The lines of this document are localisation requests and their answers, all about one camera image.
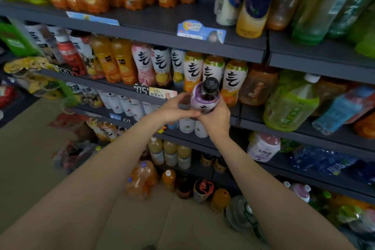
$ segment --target person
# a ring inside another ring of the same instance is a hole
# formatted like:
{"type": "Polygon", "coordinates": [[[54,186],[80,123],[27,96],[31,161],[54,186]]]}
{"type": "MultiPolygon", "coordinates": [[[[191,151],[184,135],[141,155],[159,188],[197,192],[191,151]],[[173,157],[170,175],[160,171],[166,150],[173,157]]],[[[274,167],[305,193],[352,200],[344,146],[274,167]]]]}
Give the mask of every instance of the person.
{"type": "Polygon", "coordinates": [[[224,157],[273,249],[354,250],[323,216],[254,162],[230,137],[222,97],[203,115],[181,110],[181,93],[145,116],[51,190],[0,236],[0,249],[94,249],[149,138],[161,126],[197,117],[224,157]]]}

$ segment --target person's left arm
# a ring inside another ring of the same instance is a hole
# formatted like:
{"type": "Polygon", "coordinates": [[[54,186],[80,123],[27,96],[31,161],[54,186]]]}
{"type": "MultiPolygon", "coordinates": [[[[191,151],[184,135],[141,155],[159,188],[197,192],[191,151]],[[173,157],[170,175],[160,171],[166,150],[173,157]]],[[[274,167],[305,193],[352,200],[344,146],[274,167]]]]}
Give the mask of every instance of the person's left arm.
{"type": "Polygon", "coordinates": [[[94,249],[150,137],[163,125],[197,117],[182,93],[147,115],[50,191],[0,236],[0,249],[94,249]]]}

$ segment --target floor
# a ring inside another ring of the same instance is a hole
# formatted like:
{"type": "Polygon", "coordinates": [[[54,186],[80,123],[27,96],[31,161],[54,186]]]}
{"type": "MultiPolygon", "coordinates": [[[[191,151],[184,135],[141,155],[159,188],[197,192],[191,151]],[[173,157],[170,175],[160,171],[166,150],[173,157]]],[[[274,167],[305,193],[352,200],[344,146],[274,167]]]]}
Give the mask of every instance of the floor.
{"type": "MultiPolygon", "coordinates": [[[[46,126],[60,109],[59,103],[40,100],[0,129],[0,233],[65,177],[51,165],[51,154],[75,135],[46,126]]],[[[97,249],[147,245],[159,250],[268,249],[251,233],[229,229],[208,204],[181,200],[161,184],[141,203],[119,198],[97,249]]]]}

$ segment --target store shelf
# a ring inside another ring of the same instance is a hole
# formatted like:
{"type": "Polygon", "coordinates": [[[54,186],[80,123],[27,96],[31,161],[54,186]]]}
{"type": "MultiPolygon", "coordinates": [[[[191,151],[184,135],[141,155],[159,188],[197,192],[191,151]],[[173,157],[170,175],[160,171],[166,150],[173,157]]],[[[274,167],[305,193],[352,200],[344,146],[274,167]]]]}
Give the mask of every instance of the store shelf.
{"type": "MultiPolygon", "coordinates": [[[[155,96],[150,96],[146,94],[138,93],[132,85],[126,85],[122,82],[110,83],[105,79],[101,80],[92,80],[88,75],[84,76],[72,76],[69,74],[60,73],[54,70],[41,69],[40,74],[45,76],[54,77],[57,79],[64,80],[66,82],[73,82],[81,85],[85,85],[91,88],[103,90],[110,93],[115,93],[117,95],[126,96],[129,98],[137,99],[139,101],[148,102],[156,105],[163,105],[166,103],[166,99],[161,99],[155,96]]],[[[237,104],[235,107],[231,108],[231,125],[239,125],[239,116],[240,116],[240,104],[237,104]]]]}
{"type": "Polygon", "coordinates": [[[175,8],[163,8],[154,5],[140,11],[117,8],[99,15],[100,17],[118,20],[120,26],[71,19],[66,11],[56,9],[51,5],[37,6],[22,1],[1,1],[0,10],[3,15],[19,20],[52,24],[150,44],[216,54],[253,63],[262,62],[267,46],[265,33],[258,39],[249,40],[238,36],[235,27],[218,25],[213,13],[213,4],[180,4],[175,8]],[[206,27],[227,30],[224,44],[178,37],[177,25],[190,19],[198,20],[206,27]]]}
{"type": "Polygon", "coordinates": [[[200,162],[200,152],[197,150],[193,150],[192,156],[191,156],[191,166],[189,169],[182,170],[178,165],[170,167],[167,164],[162,164],[160,167],[163,171],[168,169],[173,169],[176,171],[176,173],[186,173],[190,176],[194,176],[197,178],[203,178],[206,180],[211,181],[212,175],[213,175],[213,167],[205,167],[200,162]]]}
{"type": "Polygon", "coordinates": [[[325,39],[317,46],[297,43],[291,32],[269,32],[269,65],[375,84],[375,61],[345,41],[325,39]]]}
{"type": "Polygon", "coordinates": [[[353,155],[364,160],[375,160],[375,141],[356,135],[351,130],[350,125],[344,125],[330,136],[325,136],[312,127],[312,119],[307,119],[296,131],[283,132],[268,128],[263,122],[263,113],[263,106],[242,105],[240,126],[245,129],[353,155]]]}
{"type": "Polygon", "coordinates": [[[0,109],[4,114],[4,117],[0,119],[0,129],[39,100],[38,97],[21,91],[18,91],[18,95],[19,96],[15,101],[5,106],[3,109],[0,109]]]}
{"type": "MultiPolygon", "coordinates": [[[[103,122],[110,122],[111,124],[119,125],[126,129],[135,124],[134,118],[127,117],[124,113],[120,114],[122,119],[121,121],[110,118],[110,112],[105,107],[95,109],[89,105],[78,105],[72,109],[78,114],[97,118],[103,122]]],[[[178,145],[184,145],[205,153],[220,156],[219,151],[216,149],[209,137],[203,139],[197,137],[194,132],[186,134],[179,129],[166,129],[163,133],[155,133],[154,136],[163,140],[171,141],[178,145]]]]}
{"type": "Polygon", "coordinates": [[[334,176],[321,174],[314,169],[298,170],[289,164],[288,157],[282,153],[276,154],[269,162],[260,165],[273,175],[281,175],[353,199],[375,204],[375,188],[355,181],[344,172],[334,176]]]}

